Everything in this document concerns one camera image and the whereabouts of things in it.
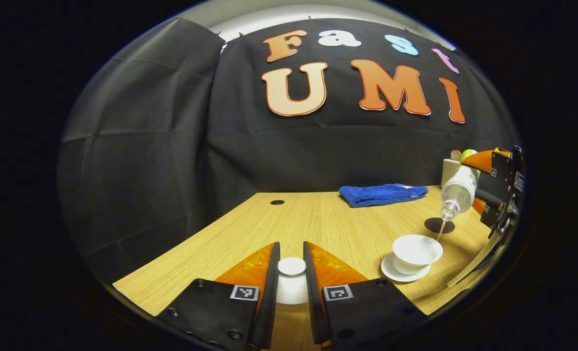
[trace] teacup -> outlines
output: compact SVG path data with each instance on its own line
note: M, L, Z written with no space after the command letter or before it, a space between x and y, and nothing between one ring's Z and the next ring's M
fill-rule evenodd
M302 258L287 257L278 262L278 304L298 305L308 302L306 262Z
M393 253L392 263L398 272L415 274L438 261L443 254L443 247L433 238L410 234L393 242Z

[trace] plastic water bottle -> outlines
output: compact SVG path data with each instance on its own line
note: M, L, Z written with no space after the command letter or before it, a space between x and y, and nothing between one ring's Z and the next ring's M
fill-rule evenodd
M460 160L467 156L478 153L475 150L467 150L462 153ZM454 175L443 186L440 197L443 205L440 209L440 218L445 222L452 220L460 213L465 213L473 205L478 188L480 172L462 164L456 169Z

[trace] pink letter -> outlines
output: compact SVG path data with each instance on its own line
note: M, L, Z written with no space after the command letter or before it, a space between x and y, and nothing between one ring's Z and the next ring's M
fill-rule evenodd
M449 69L451 69L452 71L454 71L454 73L456 74L460 74L460 71L458 71L458 68L454 67L451 62L449 62L449 58L447 57L447 55L443 54L439 49L432 49L432 51L434 51L434 53L436 53L441 60L443 60L443 62L445 62L445 64L447 65L447 67L449 67Z

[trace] decorative letter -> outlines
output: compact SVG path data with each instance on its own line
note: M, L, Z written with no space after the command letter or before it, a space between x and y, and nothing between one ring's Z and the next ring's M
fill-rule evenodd
M413 56L419 55L419 50L417 50L414 46L412 46L412 43L405 38L392 36L391 34L386 34L384 38L389 42L393 43L391 46L397 51L400 51L400 53L409 54Z
M280 68L263 74L260 78L267 83L267 106L280 116L300 116L320 108L326 101L326 82L324 82L325 62L313 62L300 66L300 71L308 78L309 94L301 101L291 100L287 77L290 68Z
M323 46L360 46L359 42L354 38L354 34L345 31L325 31L319 34L319 43Z
M380 99L381 91L393 109L399 109L404 93L406 102L404 109L409 113L427 116L431 109L425 102L425 96L419 82L419 72L409 66L399 65L395 78L386 73L380 65L371 60L353 60L351 65L358 68L362 77L365 98L360 100L360 106L365 110L383 110L386 102Z
M438 54L438 57L440 57L440 59L443 60L443 62L445 62L445 64L447 65L447 67L449 67L449 69L454 71L454 73L456 74L460 74L458 68L454 67L454 65L452 65L451 62L449 62L449 58L447 57L447 55L443 54L439 49L432 49L432 51Z
M460 98L458 98L458 87L447 78L439 78L440 82L445 86L447 90L447 97L449 98L449 119L453 122L463 124L466 122L466 118L462 114L462 107L460 107Z
M302 45L302 40L300 37L305 35L306 32L298 30L280 34L279 36L265 40L264 43L269 45L269 57L267 57L267 62L274 62L275 60L280 60L280 58L288 58L291 55L295 55L298 50L289 49L289 45Z

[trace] robotic arm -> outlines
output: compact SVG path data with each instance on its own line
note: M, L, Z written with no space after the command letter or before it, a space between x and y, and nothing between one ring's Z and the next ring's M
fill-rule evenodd
M473 208L481 215L480 221L491 229L489 242L465 269L447 283L448 287L488 264L499 248L507 243L516 228L523 201L524 163L523 151L519 146L514 146L511 152L500 148L482 151L461 163L498 179L503 187L507 187L508 198L503 202L484 191L476 191Z

